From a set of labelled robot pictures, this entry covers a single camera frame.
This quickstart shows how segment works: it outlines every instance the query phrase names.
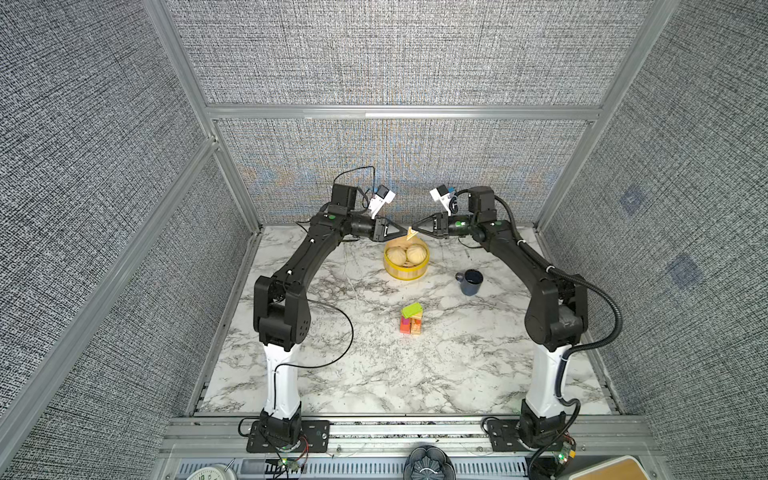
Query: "stacked blocks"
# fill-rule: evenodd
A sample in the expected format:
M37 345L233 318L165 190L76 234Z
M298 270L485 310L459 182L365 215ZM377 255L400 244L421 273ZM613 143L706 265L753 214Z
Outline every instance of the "stacked blocks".
M412 303L402 309L400 316L400 333L411 335L422 334L422 314L424 310L420 303Z

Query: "green block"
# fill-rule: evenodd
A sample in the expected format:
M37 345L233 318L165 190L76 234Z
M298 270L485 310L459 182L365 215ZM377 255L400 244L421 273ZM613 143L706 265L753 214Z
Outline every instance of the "green block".
M410 316L423 311L424 310L422 309L422 304L419 302L416 302L416 303L411 303L406 308L402 309L402 315L405 318L409 318Z

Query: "blue mug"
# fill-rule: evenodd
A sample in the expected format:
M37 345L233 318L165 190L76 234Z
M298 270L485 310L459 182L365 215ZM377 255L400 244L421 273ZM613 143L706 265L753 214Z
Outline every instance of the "blue mug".
M482 284L482 273L478 272L477 270L470 269L464 273L457 273L456 279L458 280L458 287L462 289L462 293L464 293L466 296L472 296L475 295L478 290L480 290L480 285Z

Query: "gray fabric wall panel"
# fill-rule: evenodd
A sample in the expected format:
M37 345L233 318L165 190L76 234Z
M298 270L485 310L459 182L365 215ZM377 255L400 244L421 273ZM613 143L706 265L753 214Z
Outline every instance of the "gray fabric wall panel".
M146 478L249 235L209 161L2 478Z
M683 2L545 231L624 307L606 367L678 480L768 468L766 58L765 2Z
M599 104L652 1L167 3L212 103Z
M397 193L382 214L410 224L439 210L429 190L489 185L532 223L571 157L583 121L220 120L262 220L306 220L333 178L373 164ZM339 180L370 187L370 172Z
M203 138L141 2L3 2L0 415Z

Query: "steamed bun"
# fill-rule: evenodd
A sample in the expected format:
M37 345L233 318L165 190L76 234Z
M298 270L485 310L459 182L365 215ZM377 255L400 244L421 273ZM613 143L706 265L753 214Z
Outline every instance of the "steamed bun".
M406 251L402 247L392 247L386 251L386 256L389 261L397 266L403 266L406 264L407 256Z
M414 265L420 265L427 258L427 250L418 243L415 243L408 247L406 258Z

